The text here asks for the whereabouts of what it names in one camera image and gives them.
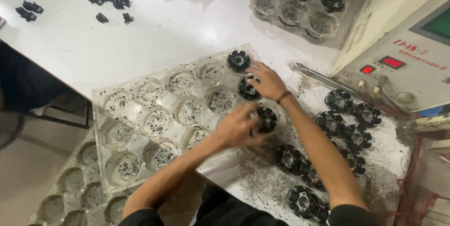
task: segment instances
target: metal bar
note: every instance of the metal bar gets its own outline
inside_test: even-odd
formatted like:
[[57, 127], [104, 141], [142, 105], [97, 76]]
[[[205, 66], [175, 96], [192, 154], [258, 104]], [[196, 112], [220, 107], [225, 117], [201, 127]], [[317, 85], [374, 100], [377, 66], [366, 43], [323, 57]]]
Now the metal bar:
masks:
[[39, 116], [39, 115], [33, 114], [32, 112], [25, 112], [24, 114], [27, 115], [27, 116], [36, 118], [36, 119], [56, 122], [56, 123], [59, 123], [59, 124], [64, 124], [64, 125], [69, 125], [69, 126], [74, 126], [74, 127], [84, 128], [84, 129], [90, 129], [90, 127], [88, 125], [83, 125], [83, 124], [70, 122], [70, 121], [66, 121], [66, 120], [61, 120], [61, 119], [58, 119], [58, 118], [55, 118], [55, 117], [51, 117], [51, 116], [47, 116], [47, 115]]

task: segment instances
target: white work surface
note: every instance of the white work surface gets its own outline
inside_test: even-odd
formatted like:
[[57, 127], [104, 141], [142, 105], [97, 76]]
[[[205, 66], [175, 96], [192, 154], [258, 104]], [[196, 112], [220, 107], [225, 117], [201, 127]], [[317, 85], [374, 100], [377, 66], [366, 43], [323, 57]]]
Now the white work surface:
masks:
[[[14, 9], [23, 0], [0, 0], [0, 16], [7, 20], [0, 39], [88, 98], [92, 89], [249, 42], [314, 116], [326, 109], [323, 98], [330, 88], [310, 78], [302, 80], [288, 63], [296, 60], [329, 74], [363, 0], [352, 0], [350, 10], [352, 5], [356, 8], [347, 12], [346, 23], [323, 46], [256, 19], [248, 8], [249, 0], [130, 0], [131, 8], [124, 11], [110, 2], [98, 6], [87, 0], [27, 1], [44, 8], [34, 22], [26, 22]], [[99, 23], [98, 12], [110, 22]], [[135, 21], [126, 25], [122, 12], [130, 13]], [[395, 122], [386, 117], [371, 133], [375, 142], [363, 154], [367, 173], [362, 185], [370, 184], [374, 192], [368, 196], [374, 202], [389, 200], [385, 207], [395, 209], [399, 195], [395, 180], [404, 175], [409, 150], [396, 139]], [[293, 134], [286, 132], [278, 141], [298, 144], [291, 139], [295, 139]], [[301, 183], [300, 178], [281, 173], [273, 162], [258, 156], [264, 149], [240, 152], [229, 153], [230, 158], [238, 157], [233, 165], [228, 157], [213, 158], [199, 171], [239, 199], [292, 226], [310, 224], [290, 212], [284, 196], [292, 185]], [[254, 167], [239, 164], [239, 159], [250, 159]]]

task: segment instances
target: black plastic scrap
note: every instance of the black plastic scrap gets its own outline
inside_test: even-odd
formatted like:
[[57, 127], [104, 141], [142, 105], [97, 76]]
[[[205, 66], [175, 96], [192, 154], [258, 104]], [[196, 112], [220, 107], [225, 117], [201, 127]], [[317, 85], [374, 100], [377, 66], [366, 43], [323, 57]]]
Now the black plastic scrap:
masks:
[[130, 23], [130, 22], [135, 20], [132, 16], [130, 16], [129, 13], [123, 14], [123, 18], [125, 20], [124, 23], [127, 24], [127, 25], [128, 25], [128, 23]]
[[98, 13], [98, 15], [95, 16], [97, 18], [97, 20], [101, 23], [106, 23], [109, 22], [108, 18], [106, 18], [106, 16], [104, 16], [101, 13]]
[[16, 7], [16, 11], [20, 14], [20, 17], [26, 19], [27, 22], [35, 21], [36, 15], [32, 12], [27, 12], [23, 7]]
[[27, 2], [26, 0], [23, 1], [22, 6], [28, 10], [28, 11], [33, 11], [37, 14], [42, 14], [42, 12], [44, 11], [44, 9], [42, 8], [42, 6], [37, 5], [36, 2]]

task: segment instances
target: stacked plastic trays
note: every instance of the stacked plastic trays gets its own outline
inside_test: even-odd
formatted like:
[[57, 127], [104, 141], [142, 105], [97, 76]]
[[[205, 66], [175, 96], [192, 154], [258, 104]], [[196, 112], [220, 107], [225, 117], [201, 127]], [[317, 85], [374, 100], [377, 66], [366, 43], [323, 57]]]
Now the stacked plastic trays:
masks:
[[303, 34], [315, 44], [334, 36], [348, 5], [349, 0], [250, 0], [258, 19]]
[[244, 70], [252, 59], [258, 59], [256, 53], [244, 44], [93, 90], [103, 190], [115, 193], [143, 183], [213, 132], [219, 120], [239, 103], [258, 102], [258, 114], [268, 119], [268, 132], [284, 127], [281, 107], [259, 96], [251, 86], [242, 85], [251, 76]]

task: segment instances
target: red indicator light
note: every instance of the red indicator light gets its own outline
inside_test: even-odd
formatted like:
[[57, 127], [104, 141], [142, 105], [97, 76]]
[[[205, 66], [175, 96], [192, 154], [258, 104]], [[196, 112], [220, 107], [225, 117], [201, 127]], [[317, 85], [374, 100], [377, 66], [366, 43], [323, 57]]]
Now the red indicator light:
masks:
[[375, 68], [366, 65], [366, 66], [364, 66], [364, 68], [362, 68], [360, 71], [362, 71], [362, 72], [365, 73], [365, 74], [369, 74], [369, 73], [373, 72], [374, 69], [375, 69]]

